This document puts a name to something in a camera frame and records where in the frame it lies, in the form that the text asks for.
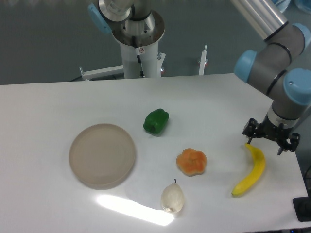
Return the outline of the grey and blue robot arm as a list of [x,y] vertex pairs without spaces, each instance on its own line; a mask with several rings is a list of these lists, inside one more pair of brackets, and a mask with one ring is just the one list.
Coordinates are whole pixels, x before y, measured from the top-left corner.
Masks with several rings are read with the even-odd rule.
[[[311,72],[287,67],[308,47],[311,33],[302,24],[289,23],[270,0],[235,0],[233,5],[266,43],[261,52],[245,51],[234,74],[273,101],[263,122],[250,119],[243,134],[249,140],[275,141],[279,152],[294,152],[300,135],[293,129],[311,104]],[[100,0],[87,9],[97,28],[118,41],[125,78],[160,77],[157,48],[165,26],[149,1]]]

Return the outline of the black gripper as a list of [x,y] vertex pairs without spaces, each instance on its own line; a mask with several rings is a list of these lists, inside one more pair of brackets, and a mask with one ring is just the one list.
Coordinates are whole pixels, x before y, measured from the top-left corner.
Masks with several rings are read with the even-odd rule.
[[247,144],[251,144],[254,138],[265,138],[277,142],[279,145],[277,154],[281,155],[286,151],[295,152],[299,145],[300,134],[293,133],[289,135],[291,130],[291,128],[285,128],[282,123],[278,126],[269,121],[259,124],[254,118],[250,118],[242,134],[248,138]]

